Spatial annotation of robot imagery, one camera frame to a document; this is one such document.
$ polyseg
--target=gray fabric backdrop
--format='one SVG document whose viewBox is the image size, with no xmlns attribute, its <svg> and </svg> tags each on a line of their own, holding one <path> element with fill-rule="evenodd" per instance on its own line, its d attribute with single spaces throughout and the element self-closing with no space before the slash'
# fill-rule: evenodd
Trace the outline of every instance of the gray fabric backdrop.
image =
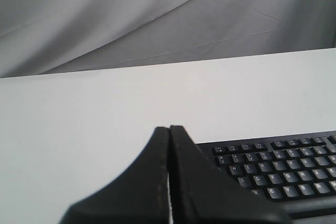
<svg viewBox="0 0 336 224">
<path fill-rule="evenodd" d="M 336 0 L 0 0 L 0 77 L 334 46 Z"/>
</svg>

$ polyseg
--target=black plastic object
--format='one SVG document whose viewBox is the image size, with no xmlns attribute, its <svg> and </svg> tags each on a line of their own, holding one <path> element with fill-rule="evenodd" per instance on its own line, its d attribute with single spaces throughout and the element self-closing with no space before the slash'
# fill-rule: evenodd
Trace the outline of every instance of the black plastic object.
<svg viewBox="0 0 336 224">
<path fill-rule="evenodd" d="M 168 223 L 168 142 L 168 129 L 157 127 L 145 149 L 123 174 L 72 205 L 60 223 Z"/>
<path fill-rule="evenodd" d="M 172 126 L 169 180 L 176 224 L 292 223 L 276 204 L 221 174 L 182 126 Z"/>
</svg>

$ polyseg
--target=black keyboard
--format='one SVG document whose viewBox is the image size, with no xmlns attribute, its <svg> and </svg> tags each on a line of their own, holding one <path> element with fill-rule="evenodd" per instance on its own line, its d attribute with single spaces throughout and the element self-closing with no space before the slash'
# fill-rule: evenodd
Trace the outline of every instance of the black keyboard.
<svg viewBox="0 0 336 224">
<path fill-rule="evenodd" d="M 336 214 L 336 131 L 198 144 L 223 176 L 293 219 Z"/>
</svg>

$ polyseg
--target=keyboard key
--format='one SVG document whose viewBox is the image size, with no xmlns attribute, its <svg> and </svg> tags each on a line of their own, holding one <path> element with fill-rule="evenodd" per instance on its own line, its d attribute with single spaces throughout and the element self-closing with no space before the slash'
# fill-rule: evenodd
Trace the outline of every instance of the keyboard key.
<svg viewBox="0 0 336 224">
<path fill-rule="evenodd" d="M 251 144 L 242 144 L 241 145 L 243 152 L 249 152 L 253 150 L 253 147 Z"/>
<path fill-rule="evenodd" d="M 312 156 L 314 155 L 310 148 L 300 148 L 301 153 L 303 156 Z"/>
<path fill-rule="evenodd" d="M 244 162 L 244 158 L 241 154 L 233 154 L 232 159 L 233 159 L 234 163 L 243 163 Z"/>
<path fill-rule="evenodd" d="M 319 183 L 314 183 L 315 188 L 320 194 L 327 194 L 330 193 L 329 188 L 326 186 L 325 183 L 319 182 Z"/>
<path fill-rule="evenodd" d="M 283 151 L 273 151 L 274 157 L 277 159 L 284 159 L 286 155 Z"/>
<path fill-rule="evenodd" d="M 330 167 L 327 168 L 328 173 L 330 174 L 331 177 L 335 178 L 336 177 L 336 167 Z"/>
<path fill-rule="evenodd" d="M 336 153 L 336 146 L 335 145 L 327 145 L 327 149 L 329 153 Z"/>
<path fill-rule="evenodd" d="M 242 175 L 242 169 L 240 169 L 239 165 L 231 165 L 229 167 L 230 173 L 234 176 L 239 176 Z"/>
<path fill-rule="evenodd" d="M 289 198 L 295 198 L 299 196 L 298 192 L 293 186 L 284 186 L 283 190 L 285 191 L 285 194 Z"/>
<path fill-rule="evenodd" d="M 244 165 L 245 171 L 248 174 L 257 173 L 257 169 L 254 164 Z"/>
<path fill-rule="evenodd" d="M 286 166 L 282 161 L 273 162 L 275 170 L 286 170 Z"/>
<path fill-rule="evenodd" d="M 314 191 L 313 189 L 311 189 L 310 185 L 308 184 L 304 184 L 304 185 L 298 185 L 300 191 L 302 192 L 303 195 L 305 196 L 309 196 L 309 195 L 313 195 Z"/>
<path fill-rule="evenodd" d="M 289 168 L 291 168 L 292 170 L 297 170 L 301 168 L 299 162 L 297 162 L 296 160 L 287 160 L 286 162 Z"/>
<path fill-rule="evenodd" d="M 231 163 L 228 156 L 218 156 L 216 160 L 219 166 L 229 165 Z"/>
<path fill-rule="evenodd" d="M 322 146 L 314 146 L 313 150 L 318 155 L 324 155 L 327 153 L 326 149 L 324 149 Z"/>
<path fill-rule="evenodd" d="M 282 194 L 278 188 L 267 188 L 267 191 L 272 199 L 282 199 Z"/>
<path fill-rule="evenodd" d="M 214 155 L 223 155 L 225 154 L 225 148 L 224 147 L 214 147 L 212 149 L 212 152 L 214 153 Z"/>
<path fill-rule="evenodd" d="M 304 165 L 305 168 L 314 167 L 315 164 L 310 158 L 302 158 L 300 159 L 301 163 Z"/>
<path fill-rule="evenodd" d="M 273 143 L 271 143 L 273 149 L 283 149 L 286 148 L 286 141 L 275 141 Z"/>
<path fill-rule="evenodd" d="M 330 159 L 330 161 L 331 161 L 333 164 L 336 164 L 336 155 L 328 156 L 328 158 Z"/>
<path fill-rule="evenodd" d="M 330 143 L 336 144 L 336 136 L 329 136 L 328 139 L 329 139 Z"/>
<path fill-rule="evenodd" d="M 313 178 L 311 177 L 311 175 L 309 174 L 309 172 L 307 170 L 299 171 L 298 174 L 303 181 L 313 180 Z"/>
<path fill-rule="evenodd" d="M 269 174 L 268 177 L 271 180 L 272 184 L 277 185 L 277 184 L 282 184 L 283 183 L 279 174 Z"/>
<path fill-rule="evenodd" d="M 296 157 L 299 157 L 300 154 L 299 152 L 296 150 L 296 149 L 288 149 L 286 150 L 288 156 L 292 157 L 292 158 L 296 158 Z"/>
<path fill-rule="evenodd" d="M 336 191 L 336 181 L 329 181 L 329 184 Z"/>
<path fill-rule="evenodd" d="M 267 147 L 264 143 L 256 143 L 254 146 L 259 152 L 267 150 Z"/>
<path fill-rule="evenodd" d="M 265 161 L 269 161 L 269 160 L 273 159 L 269 152 L 259 152 L 259 155 L 260 155 L 261 159 L 265 160 Z"/>
<path fill-rule="evenodd" d="M 288 140 L 287 141 L 287 144 L 290 146 L 290 147 L 296 147 L 296 146 L 299 146 L 299 142 L 297 140 Z"/>
<path fill-rule="evenodd" d="M 265 197 L 265 193 L 262 189 L 251 190 L 254 195 Z"/>
<path fill-rule="evenodd" d="M 268 163 L 259 163 L 258 166 L 263 173 L 272 172 L 272 168 Z"/>
<path fill-rule="evenodd" d="M 238 145 L 230 145 L 227 147 L 227 149 L 229 150 L 229 152 L 239 152 L 240 149 L 239 149 L 239 146 Z"/>
<path fill-rule="evenodd" d="M 320 166 L 326 166 L 329 165 L 329 162 L 326 160 L 325 157 L 316 157 L 315 158 L 316 163 Z"/>
<path fill-rule="evenodd" d="M 263 175 L 253 176 L 257 186 L 267 186 L 267 181 Z"/>
<path fill-rule="evenodd" d="M 310 139 L 304 138 L 300 139 L 300 144 L 303 146 L 309 146 L 312 145 L 312 141 Z"/>
<path fill-rule="evenodd" d="M 283 175 L 288 183 L 295 183 L 298 181 L 298 178 L 295 176 L 294 173 L 283 173 Z"/>
<path fill-rule="evenodd" d="M 325 172 L 322 169 L 314 169 L 314 170 L 312 170 L 312 172 L 317 179 L 328 178 L 328 176 L 325 174 Z"/>
<path fill-rule="evenodd" d="M 259 159 L 255 153 L 246 153 L 246 159 L 249 162 L 258 162 Z"/>
<path fill-rule="evenodd" d="M 238 178 L 238 182 L 240 183 L 240 185 L 242 187 L 251 187 L 252 186 L 251 181 L 248 177 Z"/>
<path fill-rule="evenodd" d="M 325 141 L 321 137 L 313 137 L 312 140 L 317 145 L 323 145 L 323 144 L 325 144 Z"/>
</svg>

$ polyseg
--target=white table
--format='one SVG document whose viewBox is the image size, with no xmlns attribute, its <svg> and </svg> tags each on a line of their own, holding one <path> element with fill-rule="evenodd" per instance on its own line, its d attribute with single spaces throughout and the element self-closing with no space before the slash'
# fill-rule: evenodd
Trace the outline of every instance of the white table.
<svg viewBox="0 0 336 224">
<path fill-rule="evenodd" d="M 155 126 L 195 142 L 336 128 L 336 49 L 0 79 L 0 223 L 57 223 Z"/>
</svg>

